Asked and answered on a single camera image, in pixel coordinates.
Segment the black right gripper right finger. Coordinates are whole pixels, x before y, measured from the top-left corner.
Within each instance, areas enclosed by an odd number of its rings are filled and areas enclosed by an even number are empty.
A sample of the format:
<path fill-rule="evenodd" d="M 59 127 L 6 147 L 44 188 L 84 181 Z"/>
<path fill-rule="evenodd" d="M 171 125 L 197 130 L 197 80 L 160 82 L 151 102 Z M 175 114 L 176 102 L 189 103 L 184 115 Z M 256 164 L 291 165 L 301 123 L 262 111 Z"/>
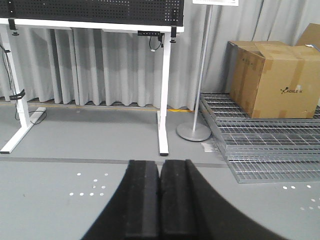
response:
<path fill-rule="evenodd" d="M 193 162 L 166 160 L 160 174 L 164 240 L 282 240 L 223 198 Z"/>

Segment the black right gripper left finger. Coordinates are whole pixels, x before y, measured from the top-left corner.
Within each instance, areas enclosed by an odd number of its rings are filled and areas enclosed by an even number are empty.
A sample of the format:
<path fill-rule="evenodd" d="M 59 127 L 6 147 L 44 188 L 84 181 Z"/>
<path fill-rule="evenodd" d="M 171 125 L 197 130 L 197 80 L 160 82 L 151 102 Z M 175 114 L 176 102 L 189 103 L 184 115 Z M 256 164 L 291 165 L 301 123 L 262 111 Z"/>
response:
<path fill-rule="evenodd" d="M 84 240 L 157 240 L 159 172 L 148 160 L 130 160 L 110 201 Z"/>

